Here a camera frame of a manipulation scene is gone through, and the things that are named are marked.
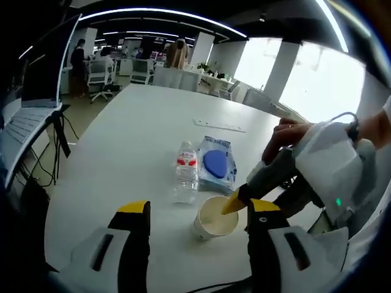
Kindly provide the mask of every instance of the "laptop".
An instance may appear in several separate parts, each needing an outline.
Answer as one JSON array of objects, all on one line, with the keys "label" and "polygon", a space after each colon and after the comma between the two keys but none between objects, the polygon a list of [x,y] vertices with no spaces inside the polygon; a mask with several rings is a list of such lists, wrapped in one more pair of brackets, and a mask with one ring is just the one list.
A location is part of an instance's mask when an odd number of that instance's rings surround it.
[{"label": "laptop", "polygon": [[5,188],[46,119],[62,107],[59,97],[61,69],[79,17],[48,32],[19,58],[21,73],[14,77],[14,83],[19,85],[5,99],[2,111],[5,126],[0,132],[0,152],[7,170]]}]

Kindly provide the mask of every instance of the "sponge package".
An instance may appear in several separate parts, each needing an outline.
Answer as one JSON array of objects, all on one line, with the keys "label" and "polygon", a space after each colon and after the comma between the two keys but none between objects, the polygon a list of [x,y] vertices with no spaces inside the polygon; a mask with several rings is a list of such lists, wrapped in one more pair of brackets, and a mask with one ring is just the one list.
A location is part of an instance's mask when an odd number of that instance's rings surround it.
[{"label": "sponge package", "polygon": [[205,136],[198,151],[199,180],[203,187],[230,194],[236,178],[231,143]]}]

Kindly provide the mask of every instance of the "white chair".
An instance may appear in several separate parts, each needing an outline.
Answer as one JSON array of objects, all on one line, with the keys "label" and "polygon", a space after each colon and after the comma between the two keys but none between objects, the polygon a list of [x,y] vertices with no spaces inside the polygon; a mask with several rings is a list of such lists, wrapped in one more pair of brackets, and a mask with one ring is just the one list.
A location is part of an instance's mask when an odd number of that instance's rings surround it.
[{"label": "white chair", "polygon": [[289,115],[286,110],[273,103],[263,92],[256,89],[247,90],[243,104],[278,117],[287,117]]},{"label": "white chair", "polygon": [[197,92],[198,85],[201,82],[201,74],[193,72],[182,72],[181,82],[179,88],[181,90],[189,90],[190,92]]},{"label": "white chair", "polygon": [[133,59],[132,61],[133,70],[130,74],[130,82],[149,84],[151,82],[151,78],[153,77],[152,61],[141,59]]},{"label": "white chair", "polygon": [[239,92],[240,81],[236,81],[229,89],[220,88],[219,89],[219,97],[223,99],[227,99],[232,101],[236,98]]},{"label": "white chair", "polygon": [[172,87],[173,89],[178,89],[181,82],[182,73],[183,70],[156,67],[152,84],[158,85],[160,87]]},{"label": "white chair", "polygon": [[186,64],[184,67],[184,70],[186,71],[193,71],[195,69],[195,66],[193,64]]},{"label": "white chair", "polygon": [[243,99],[243,104],[267,113],[271,110],[271,100],[261,91],[255,89],[248,89]]},{"label": "white chair", "polygon": [[99,97],[102,96],[108,101],[107,95],[113,95],[110,90],[106,90],[107,85],[112,84],[112,74],[115,74],[112,67],[108,66],[105,60],[93,60],[89,62],[89,77],[88,86],[94,84],[101,84],[100,91],[92,97],[91,104]]}]

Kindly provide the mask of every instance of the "laptop keyboard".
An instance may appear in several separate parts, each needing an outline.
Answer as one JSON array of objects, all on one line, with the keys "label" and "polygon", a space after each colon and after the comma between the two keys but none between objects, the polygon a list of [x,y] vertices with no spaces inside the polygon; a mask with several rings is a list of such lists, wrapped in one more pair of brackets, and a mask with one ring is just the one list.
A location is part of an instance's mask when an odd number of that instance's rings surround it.
[{"label": "laptop keyboard", "polygon": [[4,131],[19,143],[24,143],[31,132],[52,111],[48,108],[21,108],[7,123]]}]

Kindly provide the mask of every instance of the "potted plant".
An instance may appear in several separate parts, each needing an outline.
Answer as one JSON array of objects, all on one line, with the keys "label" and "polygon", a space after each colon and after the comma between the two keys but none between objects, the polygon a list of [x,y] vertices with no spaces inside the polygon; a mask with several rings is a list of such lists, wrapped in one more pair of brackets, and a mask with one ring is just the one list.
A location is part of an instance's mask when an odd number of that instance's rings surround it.
[{"label": "potted plant", "polygon": [[205,62],[201,62],[197,65],[197,69],[202,69],[203,72],[208,72],[210,67],[208,64],[206,64]]}]

